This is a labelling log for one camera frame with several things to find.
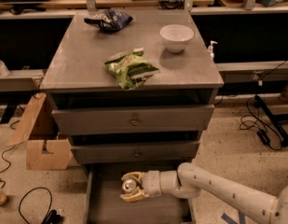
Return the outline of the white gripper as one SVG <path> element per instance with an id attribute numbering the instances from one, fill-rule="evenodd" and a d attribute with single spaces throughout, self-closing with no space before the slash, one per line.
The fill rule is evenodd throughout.
<path id="1" fill-rule="evenodd" d="M 123 183 L 141 185 L 133 189 L 123 189 L 119 197 L 128 203 L 141 201 L 147 197 L 173 194 L 181 187 L 176 171 L 130 172 L 121 177 Z"/>

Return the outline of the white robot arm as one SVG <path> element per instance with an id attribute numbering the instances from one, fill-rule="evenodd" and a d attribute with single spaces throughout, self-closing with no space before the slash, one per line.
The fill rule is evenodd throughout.
<path id="1" fill-rule="evenodd" d="M 170 194 L 190 199 L 206 190 L 258 224 L 288 224 L 288 186 L 278 197 L 214 175 L 196 164 L 181 163 L 176 171 L 130 172 L 121 177 L 125 202 Z"/>

